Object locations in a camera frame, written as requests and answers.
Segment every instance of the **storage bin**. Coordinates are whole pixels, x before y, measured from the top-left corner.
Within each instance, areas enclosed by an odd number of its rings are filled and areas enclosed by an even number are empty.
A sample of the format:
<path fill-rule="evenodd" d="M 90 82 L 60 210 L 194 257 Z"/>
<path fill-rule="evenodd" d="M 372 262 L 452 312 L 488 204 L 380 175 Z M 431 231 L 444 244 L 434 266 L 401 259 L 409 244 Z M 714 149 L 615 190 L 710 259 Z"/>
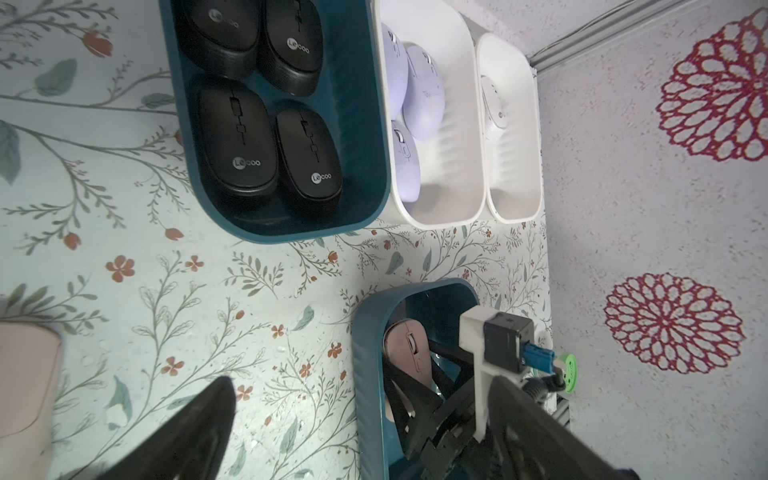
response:
<path fill-rule="evenodd" d="M 427 337 L 458 346 L 458 319 L 478 304 L 477 294 L 462 279 L 413 283 L 375 293 L 360 303 L 352 324 L 355 408 L 360 447 L 360 474 L 365 480 L 418 478 L 418 462 L 405 459 L 395 424 L 386 419 L 382 351 L 390 323 L 416 319 Z M 465 477 L 460 469 L 449 478 Z"/>
<path fill-rule="evenodd" d="M 541 211 L 543 189 L 536 80 L 525 55 L 492 33 L 478 39 L 477 62 L 479 74 L 496 85 L 509 120 L 498 140 L 485 140 L 488 193 L 482 217 L 502 223 L 533 220 Z"/>
<path fill-rule="evenodd" d="M 190 182 L 200 205 L 220 227 L 255 243 L 283 243 L 357 230 L 373 222 L 389 197 L 389 119 L 380 86 L 378 22 L 366 0 L 313 0 L 323 25 L 324 59 L 315 92 L 294 97 L 272 86 L 259 71 L 244 83 L 264 101 L 273 122 L 279 108 L 299 102 L 328 125 L 342 165 L 343 192 L 334 214 L 322 223 L 298 217 L 275 194 L 265 206 L 232 214 L 215 204 L 200 179 L 190 106 L 191 85 L 202 70 L 179 50 L 171 0 L 161 0 L 163 30 L 176 94 Z"/>
<path fill-rule="evenodd" d="M 445 116 L 437 135 L 416 141 L 422 189 L 413 204 L 404 204 L 396 182 L 381 218 L 438 229 L 475 221 L 484 208 L 488 189 L 483 168 L 482 110 L 475 47 L 461 15 L 441 0 L 378 0 L 376 40 L 379 62 L 385 69 L 380 22 L 384 22 L 408 47 L 417 44 L 435 60 L 445 84 Z M 386 75 L 382 89 L 387 99 Z M 392 132 L 387 130 L 388 145 Z M 394 153 L 390 153 L 394 173 Z"/>

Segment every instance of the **mouse logo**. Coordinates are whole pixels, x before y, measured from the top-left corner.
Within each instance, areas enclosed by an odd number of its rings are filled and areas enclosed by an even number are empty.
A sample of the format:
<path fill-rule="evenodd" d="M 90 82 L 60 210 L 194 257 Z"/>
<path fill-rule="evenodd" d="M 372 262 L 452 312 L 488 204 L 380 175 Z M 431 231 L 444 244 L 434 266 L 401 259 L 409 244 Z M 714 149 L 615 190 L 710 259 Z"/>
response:
<path fill-rule="evenodd" d="M 224 20 L 224 15 L 221 14 L 218 10 L 215 8 L 212 8 L 208 11 L 208 16 L 211 20 L 213 20 L 216 23 L 221 23 L 222 20 Z"/>
<path fill-rule="evenodd" d="M 317 172 L 312 174 L 312 182 L 315 184 L 319 184 L 323 180 L 329 180 L 330 178 L 331 178 L 331 174 L 321 175 L 321 174 L 318 174 Z"/>
<path fill-rule="evenodd" d="M 235 28 L 240 28 L 240 24 L 234 21 L 232 18 L 224 18 L 224 15 L 216 10 L 215 8 L 212 8 L 208 11 L 208 16 L 211 20 L 213 20 L 216 23 L 226 22 L 230 25 L 232 25 Z"/>
<path fill-rule="evenodd" d="M 291 50 L 301 50 L 304 53 L 310 52 L 310 50 L 307 47 L 305 47 L 304 45 L 301 45 L 298 41 L 296 41 L 294 37 L 288 38 L 288 48 L 290 48 Z"/>
<path fill-rule="evenodd" d="M 246 160 L 245 158 L 242 158 L 242 157 L 235 157 L 232 159 L 232 166 L 235 167 L 237 170 L 243 170 L 245 167 L 249 165 L 253 167 L 258 167 L 259 165 L 261 165 L 261 162 L 258 160 Z"/>

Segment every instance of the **lavender computer mouse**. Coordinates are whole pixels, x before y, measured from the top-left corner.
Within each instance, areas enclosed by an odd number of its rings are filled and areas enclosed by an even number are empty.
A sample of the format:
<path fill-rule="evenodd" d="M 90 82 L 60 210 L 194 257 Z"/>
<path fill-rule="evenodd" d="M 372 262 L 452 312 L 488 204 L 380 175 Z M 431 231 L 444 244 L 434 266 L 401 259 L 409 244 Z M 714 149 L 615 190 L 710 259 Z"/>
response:
<path fill-rule="evenodd" d="M 389 89 L 390 120 L 395 120 L 402 109 L 402 101 L 408 89 L 408 55 L 392 29 L 382 23 L 384 41 L 384 65 Z"/>
<path fill-rule="evenodd" d="M 392 121 L 392 150 L 395 152 L 395 182 L 400 200 L 412 203 L 419 199 L 422 189 L 422 172 L 419 169 L 419 153 L 408 129 L 398 121 Z"/>
<path fill-rule="evenodd" d="M 445 89 L 432 57 L 418 45 L 408 53 L 408 91 L 402 116 L 411 134 L 421 141 L 431 139 L 440 128 L 445 113 Z"/>

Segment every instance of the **floral pattern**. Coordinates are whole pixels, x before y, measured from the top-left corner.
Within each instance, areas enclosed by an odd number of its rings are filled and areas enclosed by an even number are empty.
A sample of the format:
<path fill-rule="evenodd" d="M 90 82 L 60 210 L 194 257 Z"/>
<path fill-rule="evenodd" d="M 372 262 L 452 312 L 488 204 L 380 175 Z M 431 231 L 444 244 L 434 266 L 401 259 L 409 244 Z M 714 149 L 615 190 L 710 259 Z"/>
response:
<path fill-rule="evenodd" d="M 670 143 L 716 161 L 768 155 L 768 8 L 694 45 L 657 106 Z"/>
<path fill-rule="evenodd" d="M 624 350 L 662 370 L 708 373 L 741 354 L 742 321 L 731 302 L 690 278 L 628 278 L 608 295 L 604 311 Z"/>
<path fill-rule="evenodd" d="M 240 401 L 220 476 L 359 478 L 350 323 L 393 286 L 469 272 L 551 346 L 544 214 L 271 246 L 217 227 L 191 191 L 162 32 L 134 34 L 156 4 L 135 4 L 0 5 L 0 321 L 65 344 L 48 478 L 98 476 L 222 375 Z"/>

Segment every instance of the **computer mouse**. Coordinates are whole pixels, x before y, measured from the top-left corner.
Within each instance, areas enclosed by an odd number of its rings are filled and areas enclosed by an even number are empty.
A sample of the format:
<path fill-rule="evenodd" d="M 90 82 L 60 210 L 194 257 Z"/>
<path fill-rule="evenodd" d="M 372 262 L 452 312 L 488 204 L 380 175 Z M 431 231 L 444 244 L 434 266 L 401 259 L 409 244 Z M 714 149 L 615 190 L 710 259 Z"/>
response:
<path fill-rule="evenodd" d="M 265 200 L 277 186 L 277 148 L 259 95 L 239 81 L 207 77 L 197 94 L 194 138 L 207 165 L 204 180 L 237 210 Z"/>
<path fill-rule="evenodd" d="M 384 357 L 426 387 L 432 386 L 432 357 L 424 326 L 413 319 L 404 319 L 384 333 Z"/>
<path fill-rule="evenodd" d="M 502 137 L 507 129 L 509 119 L 504 112 L 502 96 L 498 93 L 496 85 L 486 76 L 480 77 L 482 87 L 483 110 L 485 111 L 485 138 L 496 141 Z"/>
<path fill-rule="evenodd" d="M 259 68 L 286 93 L 310 96 L 323 66 L 323 27 L 310 0 L 266 0 Z"/>
<path fill-rule="evenodd" d="M 408 53 L 408 91 L 402 103 L 402 116 L 411 134 L 431 139 L 440 128 L 445 113 L 445 89 L 440 70 L 423 48 L 412 45 Z"/>
<path fill-rule="evenodd" d="M 392 150 L 395 152 L 397 194 L 403 202 L 415 202 L 422 189 L 419 152 L 411 133 L 397 120 L 392 121 Z"/>
<path fill-rule="evenodd" d="M 174 0 L 181 51 L 208 73 L 245 78 L 256 70 L 261 2 Z"/>
<path fill-rule="evenodd" d="M 304 217 L 328 217 L 341 198 L 342 171 L 326 122 L 308 108 L 287 108 L 277 114 L 277 144 L 286 202 Z"/>
<path fill-rule="evenodd" d="M 382 40 L 384 41 L 386 83 L 389 89 L 387 100 L 390 120 L 395 120 L 402 110 L 402 101 L 406 99 L 408 90 L 408 55 L 395 32 L 383 23 Z"/>

